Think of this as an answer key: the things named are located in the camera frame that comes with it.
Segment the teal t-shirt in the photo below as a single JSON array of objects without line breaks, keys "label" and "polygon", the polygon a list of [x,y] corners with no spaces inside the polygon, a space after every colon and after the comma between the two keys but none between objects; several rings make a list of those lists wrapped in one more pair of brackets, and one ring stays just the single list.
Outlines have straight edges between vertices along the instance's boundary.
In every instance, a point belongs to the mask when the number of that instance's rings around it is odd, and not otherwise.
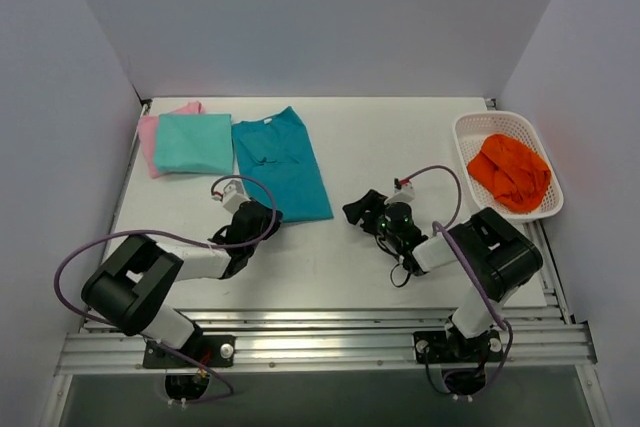
[{"label": "teal t-shirt", "polygon": [[274,199],[284,222],[333,217],[308,131],[292,107],[234,124],[232,140],[239,173],[260,182],[245,184],[251,197],[265,205]]}]

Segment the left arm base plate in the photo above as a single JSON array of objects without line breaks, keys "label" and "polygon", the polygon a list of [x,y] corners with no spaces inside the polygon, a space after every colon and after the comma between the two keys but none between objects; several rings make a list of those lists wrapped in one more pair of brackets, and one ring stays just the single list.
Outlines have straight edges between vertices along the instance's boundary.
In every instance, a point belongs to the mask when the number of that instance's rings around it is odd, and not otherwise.
[{"label": "left arm base plate", "polygon": [[[234,364],[236,337],[228,334],[200,334],[188,340],[179,352],[208,367],[227,368]],[[169,353],[156,342],[147,341],[142,366],[145,369],[179,369],[193,364]]]}]

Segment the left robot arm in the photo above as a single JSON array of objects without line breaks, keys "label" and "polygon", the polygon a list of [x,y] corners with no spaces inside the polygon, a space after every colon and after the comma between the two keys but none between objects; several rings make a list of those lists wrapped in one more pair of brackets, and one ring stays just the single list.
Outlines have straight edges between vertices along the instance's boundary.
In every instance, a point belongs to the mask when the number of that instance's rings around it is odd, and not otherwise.
[{"label": "left robot arm", "polygon": [[277,232],[282,217],[250,199],[204,247],[162,244],[143,233],[131,234],[86,281],[81,298],[124,334],[160,341],[177,365],[190,366],[201,356],[201,330],[167,304],[171,287],[185,280],[234,277],[258,243]]}]

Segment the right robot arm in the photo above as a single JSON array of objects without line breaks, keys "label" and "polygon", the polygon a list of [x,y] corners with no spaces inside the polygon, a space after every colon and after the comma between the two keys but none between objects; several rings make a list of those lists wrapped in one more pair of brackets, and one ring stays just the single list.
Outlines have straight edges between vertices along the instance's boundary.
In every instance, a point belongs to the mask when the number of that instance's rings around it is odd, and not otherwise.
[{"label": "right robot arm", "polygon": [[485,208],[451,228],[430,236],[415,224],[405,185],[391,196],[373,189],[342,211],[348,223],[374,237],[410,278],[425,276],[458,262],[471,282],[462,304],[446,321],[444,347],[455,359],[475,353],[481,341],[504,329],[506,302],[542,267],[538,249],[492,208]]}]

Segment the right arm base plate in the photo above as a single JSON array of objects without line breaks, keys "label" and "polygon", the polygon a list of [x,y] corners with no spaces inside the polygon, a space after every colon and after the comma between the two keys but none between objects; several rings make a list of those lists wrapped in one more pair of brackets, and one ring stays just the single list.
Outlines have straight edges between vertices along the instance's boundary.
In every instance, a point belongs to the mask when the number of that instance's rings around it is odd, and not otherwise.
[{"label": "right arm base plate", "polygon": [[495,330],[472,339],[453,330],[416,331],[412,338],[416,362],[423,365],[499,362],[504,355]]}]

